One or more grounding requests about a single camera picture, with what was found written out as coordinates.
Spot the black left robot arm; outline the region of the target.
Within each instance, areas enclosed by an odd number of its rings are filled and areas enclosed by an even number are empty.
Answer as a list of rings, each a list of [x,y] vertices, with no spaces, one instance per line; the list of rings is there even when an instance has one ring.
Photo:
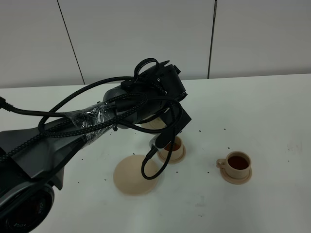
[[[180,102],[186,90],[180,70],[168,61],[141,61],[133,76],[113,77],[89,84],[72,93],[48,112],[14,107],[5,99],[2,109],[19,115],[37,116],[37,127],[0,133],[0,230],[28,233],[47,217],[54,202],[54,189],[63,187],[64,167],[82,148],[109,130],[131,128],[154,135],[140,174],[151,158],[171,147],[190,122]],[[86,109],[60,112],[78,95],[99,85],[119,81],[101,102]]]

